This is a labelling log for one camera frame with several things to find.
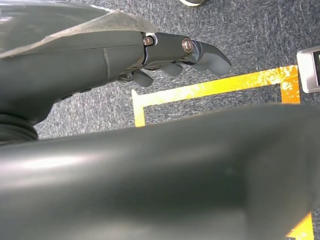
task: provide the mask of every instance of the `gray carpet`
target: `gray carpet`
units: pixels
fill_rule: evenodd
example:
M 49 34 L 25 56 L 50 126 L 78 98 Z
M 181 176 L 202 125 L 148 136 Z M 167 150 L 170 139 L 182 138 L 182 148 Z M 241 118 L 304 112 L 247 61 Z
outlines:
M 297 64 L 298 50 L 320 45 L 318 0 L 208 0 L 197 8 L 178 0 L 82 2 L 140 15 L 163 32 L 214 44 L 232 61 L 229 76 Z M 149 88 L 115 82 L 75 95 L 54 105 L 47 120 L 36 128 L 41 138 L 55 138 L 133 127 L 131 89 L 145 94 L 216 78 L 188 67 L 177 78 L 162 72 L 152 75 L 155 80 Z M 320 94 L 301 93 L 301 100 L 317 104 Z M 280 101 L 278 87 L 266 86 L 146 107 L 145 115 L 146 123 L 158 123 L 220 108 Z M 320 240 L 320 210 L 312 216 L 315 237 Z

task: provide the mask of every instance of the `yellow floor tape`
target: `yellow floor tape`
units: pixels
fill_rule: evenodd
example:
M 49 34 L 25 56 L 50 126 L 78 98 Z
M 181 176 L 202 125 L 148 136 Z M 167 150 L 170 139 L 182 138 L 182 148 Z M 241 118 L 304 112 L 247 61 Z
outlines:
M 297 65 L 278 67 L 143 95 L 138 95 L 134 90 L 131 92 L 135 126 L 143 127 L 146 125 L 144 107 L 275 84 L 278 84 L 281 88 L 282 103 L 300 103 L 298 67 Z M 311 213 L 292 229 L 288 237 L 296 238 L 296 240 L 314 240 Z

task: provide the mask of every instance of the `plastic sheet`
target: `plastic sheet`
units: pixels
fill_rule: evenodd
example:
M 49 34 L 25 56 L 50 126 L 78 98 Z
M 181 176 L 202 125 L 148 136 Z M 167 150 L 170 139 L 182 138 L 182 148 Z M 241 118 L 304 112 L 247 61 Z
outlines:
M 155 33 L 158 29 L 139 16 L 93 5 L 0 0 L 0 58 L 58 38 L 102 31 Z

